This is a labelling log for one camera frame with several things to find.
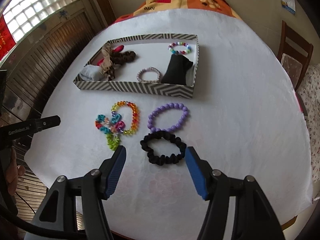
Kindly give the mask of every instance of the black folded cloth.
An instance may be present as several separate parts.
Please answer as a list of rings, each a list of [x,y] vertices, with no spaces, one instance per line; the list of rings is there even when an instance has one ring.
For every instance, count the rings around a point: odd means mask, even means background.
[[[187,85],[186,74],[192,65],[193,62],[185,56],[172,54],[167,72],[163,76],[161,83]]]

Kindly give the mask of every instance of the window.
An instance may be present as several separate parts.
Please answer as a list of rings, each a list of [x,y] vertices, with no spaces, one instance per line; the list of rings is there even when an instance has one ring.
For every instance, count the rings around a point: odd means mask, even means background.
[[[75,0],[12,0],[4,11],[4,20],[14,40],[22,39],[39,22]]]

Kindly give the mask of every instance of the finger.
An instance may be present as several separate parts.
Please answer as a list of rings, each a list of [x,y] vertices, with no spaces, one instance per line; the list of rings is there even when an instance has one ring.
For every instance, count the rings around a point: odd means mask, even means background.
[[[8,183],[11,183],[14,178],[18,175],[18,170],[17,170],[17,162],[16,160],[12,160],[5,172],[5,179]]]
[[[17,159],[17,153],[16,153],[16,150],[13,147],[11,147],[11,159],[12,160]]]
[[[8,185],[8,192],[11,196],[14,195],[14,193],[17,190],[17,185],[18,185],[18,176],[16,176],[11,183]]]
[[[26,173],[26,168],[23,165],[18,165],[18,175],[23,176]]]

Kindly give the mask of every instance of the paw print design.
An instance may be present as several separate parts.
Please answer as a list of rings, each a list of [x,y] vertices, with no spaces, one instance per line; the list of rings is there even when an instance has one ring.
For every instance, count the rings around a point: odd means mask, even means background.
[[[217,9],[220,10],[220,5],[218,4],[218,2],[216,0],[200,0],[200,2],[204,5],[204,6],[208,6],[212,9]]]

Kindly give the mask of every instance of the gray cloth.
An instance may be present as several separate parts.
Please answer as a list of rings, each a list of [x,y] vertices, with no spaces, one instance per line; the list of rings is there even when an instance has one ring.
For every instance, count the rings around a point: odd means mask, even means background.
[[[104,75],[100,73],[100,67],[95,65],[85,66],[79,73],[84,81],[100,81]]]

